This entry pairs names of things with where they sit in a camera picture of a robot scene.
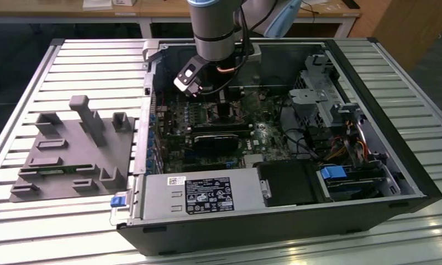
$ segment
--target blue tab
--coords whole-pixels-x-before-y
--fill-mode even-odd
[[[125,206],[125,196],[111,197],[109,205],[111,208]]]
[[[324,167],[321,170],[323,179],[347,177],[344,168],[340,166]]]
[[[300,0],[289,0],[273,18],[265,32],[262,33],[265,37],[276,39],[285,35],[297,16],[297,10],[300,9],[300,6]]]

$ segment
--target blue latch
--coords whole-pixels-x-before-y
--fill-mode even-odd
[[[323,179],[347,177],[344,168],[340,166],[324,167],[321,170]]]
[[[109,205],[111,208],[125,206],[125,196],[111,197]]]

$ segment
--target power supply label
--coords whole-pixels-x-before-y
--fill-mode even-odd
[[[184,182],[186,214],[233,211],[229,178],[196,179]]]

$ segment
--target motherboard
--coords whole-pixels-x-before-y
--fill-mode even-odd
[[[266,89],[240,89],[225,103],[189,102],[181,94],[157,107],[165,173],[249,168],[291,158],[277,116],[280,96]]]

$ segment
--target red wire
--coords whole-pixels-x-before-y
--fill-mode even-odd
[[[336,143],[336,140],[341,139],[340,136],[335,137],[331,142],[331,151],[333,150],[333,144]]]

